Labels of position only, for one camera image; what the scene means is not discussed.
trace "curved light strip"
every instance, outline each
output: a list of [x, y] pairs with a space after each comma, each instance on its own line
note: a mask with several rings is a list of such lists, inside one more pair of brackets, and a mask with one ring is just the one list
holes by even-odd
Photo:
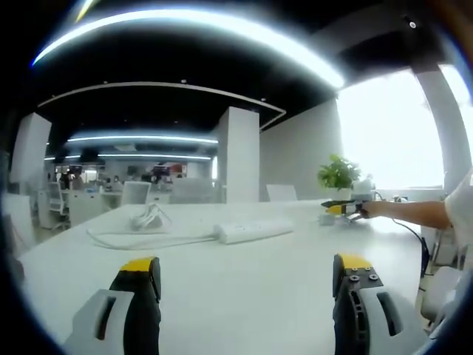
[[210, 160], [210, 157], [199, 157], [194, 155], [167, 155], [167, 154], [99, 154], [103, 158], [176, 158], [176, 159], [196, 159]]
[[[64, 159], [76, 159], [76, 158], [80, 158], [81, 156], [80, 155], [67, 155], [66, 157], [64, 157]], [[45, 158], [45, 160], [55, 160], [56, 157], [48, 157], [48, 158]]]
[[82, 137], [82, 138], [70, 138], [68, 142], [81, 142], [81, 141], [104, 141], [109, 139], [152, 139], [159, 141], [181, 141], [181, 142], [195, 142], [195, 143], [208, 143], [218, 144], [219, 141], [214, 139], [202, 139], [202, 138], [189, 138], [189, 137], [170, 137], [167, 135], [104, 135], [102, 137]]
[[193, 22], [219, 30], [225, 30], [246, 39], [262, 43], [279, 54], [300, 64], [302, 67], [309, 69], [311, 72], [325, 80], [327, 83], [335, 87], [341, 88], [344, 85], [344, 79], [334, 70], [327, 62], [323, 61], [315, 53], [305, 46], [294, 41], [292, 38], [286, 37], [281, 33], [273, 31], [261, 24], [238, 18], [235, 16], [224, 15], [221, 13], [212, 13], [203, 10], [184, 10], [184, 9], [162, 9], [162, 10], [144, 10], [130, 13], [122, 13], [120, 15], [110, 16], [82, 25], [75, 28], [71, 32], [58, 38], [49, 46], [44, 48], [36, 57], [32, 65], [40, 61], [44, 56], [51, 53], [58, 47], [67, 42], [82, 36], [101, 27], [111, 24], [118, 24], [126, 21], [136, 21], [144, 19], [155, 20], [176, 20], [184, 22]]

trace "wire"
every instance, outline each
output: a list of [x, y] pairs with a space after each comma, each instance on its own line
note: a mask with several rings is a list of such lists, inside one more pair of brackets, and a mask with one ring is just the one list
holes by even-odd
[[[182, 246], [186, 244], [195, 244], [195, 243], [202, 243], [208, 242], [212, 240], [216, 240], [217, 236], [214, 234], [207, 234], [199, 237], [172, 237], [169, 235], [168, 238], [160, 237], [157, 238], [157, 234], [170, 234], [169, 230], [162, 230], [161, 227], [163, 226], [163, 221], [160, 218], [160, 214], [163, 215], [170, 226], [172, 226], [171, 218], [158, 206], [157, 203], [150, 203], [146, 206], [144, 213], [136, 215], [130, 219], [130, 225], [133, 230], [120, 230], [120, 231], [102, 231], [102, 232], [93, 232], [90, 229], [86, 230], [86, 233], [97, 243], [97, 246], [106, 249], [114, 249], [114, 250], [149, 250], [149, 249], [158, 249], [158, 248], [166, 248], [170, 246]], [[159, 220], [159, 228], [155, 229], [145, 229], [148, 227], [153, 221]], [[99, 238], [99, 235], [147, 235], [152, 234], [155, 237], [152, 239], [141, 240], [137, 243], [127, 244], [127, 245], [117, 245], [114, 243], [106, 242], [105, 240]], [[156, 242], [162, 243], [163, 241], [166, 242], [167, 240], [181, 240], [181, 243], [174, 243], [174, 244], [167, 244], [164, 246], [156, 246]]]
[[[385, 201], [385, 199], [383, 199], [383, 197], [381, 196], [381, 194], [379, 192], [375, 191], [375, 195], [379, 196], [379, 198], [382, 201]], [[408, 229], [409, 231], [411, 231], [417, 237], [417, 239], [419, 239], [419, 242], [421, 242], [421, 246], [422, 246], [421, 278], [424, 277], [426, 275], [427, 266], [429, 265], [429, 260], [430, 260], [430, 252], [429, 252], [429, 248], [427, 247], [427, 242], [426, 242], [425, 238], [424, 237], [419, 237], [419, 234], [417, 234], [412, 228], [406, 226], [403, 223], [398, 222], [394, 218], [391, 218], [391, 220], [394, 223], [396, 223], [397, 225], [403, 226], [405, 229]]]
[[[167, 240], [179, 240], [179, 239], [182, 239], [183, 241], [181, 243], [174, 243], [174, 244], [165, 244], [165, 245], [161, 245], [161, 246], [156, 246], [156, 243], [162, 243], [163, 241], [167, 241], [166, 239], [163, 239], [163, 238], [152, 238], [152, 239], [148, 239], [148, 240], [142, 240], [140, 242], [137, 242], [137, 243], [132, 243], [132, 244], [127, 244], [127, 245], [124, 245], [124, 246], [119, 246], [117, 244], [112, 244], [112, 243], [108, 243], [106, 242], [105, 240], [102, 240], [100, 238], [97, 237], [97, 235], [94, 235], [93, 232], [91, 232], [89, 229], [87, 229], [87, 234], [96, 242], [98, 243], [97, 246], [100, 246], [101, 248], [105, 248], [105, 249], [113, 249], [113, 250], [150, 250], [150, 249], [161, 249], [161, 248], [168, 248], [168, 247], [171, 247], [171, 246], [184, 246], [184, 245], [188, 245], [188, 244], [195, 244], [195, 243], [203, 243], [203, 242], [210, 242], [210, 241], [214, 241], [214, 240], [217, 240], [216, 237], [212, 234], [208, 234], [206, 236], [200, 236], [200, 237], [192, 237], [194, 238], [194, 240], [186, 240], [184, 241], [184, 239], [186, 238], [179, 238], [179, 237], [171, 237]], [[110, 232], [110, 233], [103, 233], [103, 234], [140, 234], [140, 233], [133, 233], [133, 232], [125, 232], [125, 231], [122, 231], [121, 233], [113, 233], [113, 232]]]

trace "bright window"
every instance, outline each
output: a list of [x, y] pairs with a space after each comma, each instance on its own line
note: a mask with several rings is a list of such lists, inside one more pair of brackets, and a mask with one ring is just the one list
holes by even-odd
[[455, 100], [460, 107], [460, 112], [463, 118], [463, 124], [465, 125], [466, 135], [470, 145], [470, 152], [473, 155], [473, 105], [472, 98], [468, 88], [466, 87], [465, 81], [461, 77], [460, 73], [451, 64], [439, 65], [440, 70], [445, 77], [446, 82], [450, 86], [450, 90], [455, 97]]
[[216, 180], [218, 175], [218, 162], [217, 157], [212, 160], [212, 180]]
[[379, 189], [443, 184], [437, 127], [411, 70], [370, 79], [338, 94], [344, 156]]

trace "white wall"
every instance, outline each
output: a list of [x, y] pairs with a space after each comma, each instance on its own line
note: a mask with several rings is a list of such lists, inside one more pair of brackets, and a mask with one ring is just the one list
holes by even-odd
[[317, 182], [317, 172], [322, 164], [329, 163], [330, 154], [342, 151], [335, 100], [264, 131], [259, 148], [260, 200], [268, 200], [269, 183], [294, 185], [299, 200], [326, 197], [327, 192]]
[[210, 178], [210, 163], [189, 161], [187, 163], [187, 178]]

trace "office desk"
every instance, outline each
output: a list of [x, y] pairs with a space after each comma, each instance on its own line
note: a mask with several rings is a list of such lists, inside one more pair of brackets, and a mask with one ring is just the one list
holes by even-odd
[[[94, 245], [87, 229], [125, 228], [143, 206], [123, 206], [67, 230], [21, 257], [24, 291], [54, 339], [72, 331], [75, 312], [120, 267], [137, 257], [160, 258], [163, 354], [333, 354], [333, 255], [358, 254], [384, 285], [412, 304], [421, 245], [386, 219], [319, 226], [320, 201], [244, 205], [166, 205], [173, 237], [212, 233], [215, 223], [288, 217], [294, 233], [249, 243], [207, 242], [154, 250], [115, 251]], [[109, 236], [133, 243], [151, 236]]]

